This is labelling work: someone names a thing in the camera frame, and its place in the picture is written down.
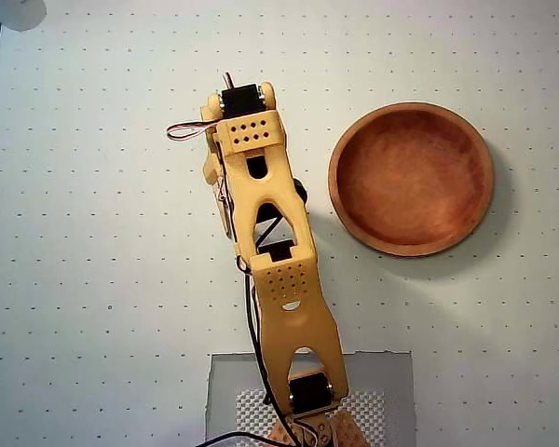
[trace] cutout hole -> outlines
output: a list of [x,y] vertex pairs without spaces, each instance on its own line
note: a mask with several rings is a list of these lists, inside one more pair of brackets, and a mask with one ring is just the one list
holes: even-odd
[[249,174],[254,179],[263,179],[267,175],[267,163],[265,156],[252,156],[246,159],[246,166],[249,169]]
[[292,312],[296,310],[300,305],[300,301],[292,301],[290,303],[286,303],[285,305],[281,305],[281,308],[287,312]]
[[[280,217],[283,217],[283,219],[280,219],[279,223],[270,222]],[[255,245],[258,245],[257,254],[269,253],[273,263],[291,259],[291,248],[297,242],[296,234],[285,216],[282,216],[280,210],[273,203],[263,203],[257,211],[256,222],[257,225],[254,227],[252,236]],[[265,238],[259,240],[262,235],[265,235]]]

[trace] black cable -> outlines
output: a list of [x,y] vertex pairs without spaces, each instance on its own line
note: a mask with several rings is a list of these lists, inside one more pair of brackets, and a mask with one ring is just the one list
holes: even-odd
[[208,447],[210,445],[221,442],[222,440],[229,440],[230,438],[251,438],[252,440],[258,440],[269,445],[275,445],[276,447],[293,447],[291,444],[284,444],[283,442],[279,442],[278,440],[268,440],[267,438],[249,433],[247,431],[230,431],[228,433],[224,433],[221,436],[218,436],[217,438],[213,438],[212,440],[206,440],[202,444],[196,445],[195,447]]
[[[282,218],[283,218],[282,216],[277,217],[276,220],[273,221],[267,227],[267,229],[263,232],[263,234],[259,238],[257,238],[257,240],[255,241],[255,247],[259,247],[265,241],[265,239],[269,236],[269,234],[281,222]],[[261,351],[261,343],[260,343],[261,323],[260,323],[260,320],[259,320],[259,309],[258,309],[258,304],[256,303],[256,295],[255,295],[254,287],[252,287],[252,290],[251,290],[251,269],[246,265],[244,267],[242,267],[241,264],[240,264],[240,261],[241,261],[241,258],[240,258],[240,256],[238,256],[237,259],[236,259],[236,265],[237,265],[238,269],[244,274],[244,292],[245,292],[245,297],[246,297],[246,314],[247,314],[247,323],[248,323],[248,327],[249,327],[249,335],[251,336],[252,347],[254,349],[254,356],[257,360],[257,366],[259,368],[259,373],[261,374],[261,380],[263,382],[263,386],[264,386],[265,391],[266,391],[266,396],[265,396],[264,402],[265,403],[267,403],[267,402],[271,403],[271,405],[273,406],[273,409],[275,410],[276,414],[278,415],[278,419],[279,419],[280,423],[282,424],[284,430],[286,431],[286,433],[288,434],[288,436],[290,437],[290,439],[294,443],[294,446],[295,447],[303,447],[302,444],[300,443],[300,440],[294,434],[292,428],[288,425],[288,421],[286,421],[286,417],[281,412],[281,409],[278,405],[278,401],[276,400],[275,395],[273,394],[273,390],[271,389],[271,384],[269,384],[267,369],[266,369],[266,366],[265,366],[265,362],[263,361],[263,353]],[[255,330],[254,325],[252,323],[253,305],[254,305],[254,315],[255,315],[255,320],[256,320],[256,325],[257,325],[256,330]],[[311,431],[314,432],[312,427],[308,426],[307,428],[309,428]],[[291,444],[285,444],[283,442],[279,442],[279,441],[276,441],[276,440],[270,440],[270,439],[264,438],[262,436],[258,436],[258,435],[248,433],[248,432],[245,432],[245,431],[232,431],[232,432],[229,432],[229,433],[225,433],[224,435],[218,436],[217,438],[213,438],[212,440],[207,440],[207,441],[197,445],[196,447],[207,447],[207,446],[213,445],[217,442],[221,442],[222,440],[228,440],[230,438],[236,438],[236,437],[251,438],[253,440],[259,440],[261,442],[266,442],[269,445],[274,445],[274,446],[277,446],[277,447],[294,447]]]
[[263,234],[254,243],[255,247],[259,247],[263,243],[263,241],[267,238],[267,236],[269,236],[269,234],[274,230],[274,228],[278,226],[278,224],[281,222],[281,219],[283,219],[282,216],[276,217],[276,220],[273,221],[271,225],[266,228]]
[[252,325],[251,277],[246,273],[244,274],[244,289],[246,294],[246,315],[247,315],[247,324],[249,326],[249,334],[251,335],[252,347],[254,348],[254,356],[257,360],[257,366],[259,367],[259,373],[261,374],[261,380],[263,381],[265,392],[267,393],[269,399],[271,400],[271,405],[273,406],[273,409],[278,414],[279,421],[283,425],[284,430],[286,430],[286,433],[288,433],[288,436],[290,436],[290,439],[293,441],[294,445],[296,447],[302,447],[300,440],[296,438],[296,435],[294,434],[294,432],[288,425],[288,422],[286,421],[286,417],[281,412],[281,409],[278,405],[278,401],[276,400],[273,394],[273,390],[271,389],[271,384],[269,384],[267,369],[265,367],[265,363],[263,362],[263,353],[261,352],[261,345],[257,341],[256,332],[254,330],[254,326]]

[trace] wooden bowl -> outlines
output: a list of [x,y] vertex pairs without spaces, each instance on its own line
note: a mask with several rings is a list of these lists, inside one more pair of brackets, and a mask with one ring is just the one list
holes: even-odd
[[493,195],[488,148],[464,118],[404,102],[359,119],[337,143],[329,192],[346,229],[401,256],[445,250],[481,221]]

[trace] dotted grid mat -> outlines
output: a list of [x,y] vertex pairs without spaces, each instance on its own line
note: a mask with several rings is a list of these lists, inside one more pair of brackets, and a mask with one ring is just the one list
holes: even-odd
[[[265,405],[265,391],[245,389],[236,396],[236,430],[268,436],[278,420],[273,407]],[[385,446],[385,414],[382,392],[353,391],[346,396],[338,410],[348,411],[371,447]],[[252,440],[242,440],[239,445],[256,445]]]
[[[0,39],[0,446],[193,445],[211,353],[252,350],[201,140],[270,80],[343,347],[411,350],[418,446],[559,446],[559,0],[49,1]],[[439,103],[497,186],[437,256],[367,250],[326,171],[358,117]]]

